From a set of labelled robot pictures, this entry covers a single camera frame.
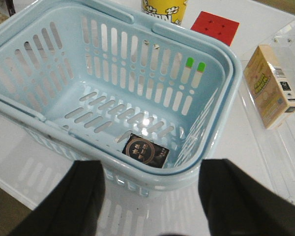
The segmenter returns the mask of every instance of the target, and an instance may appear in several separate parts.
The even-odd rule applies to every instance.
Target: white table
[[[139,0],[115,1],[140,10]],[[15,1],[16,11],[32,2]],[[295,18],[251,0],[189,0],[182,26],[190,28],[200,11],[240,22],[231,46],[239,57]],[[235,99],[215,157],[232,160],[272,189],[240,94]],[[71,164],[0,117],[0,187],[29,208],[34,209],[48,195]],[[110,182],[106,186],[98,236],[155,236],[165,232],[209,235],[196,183],[152,200],[142,199]]]

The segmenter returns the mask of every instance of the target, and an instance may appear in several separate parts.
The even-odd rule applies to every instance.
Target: yellow cup
[[[142,11],[148,15],[180,25],[188,0],[142,0]]]

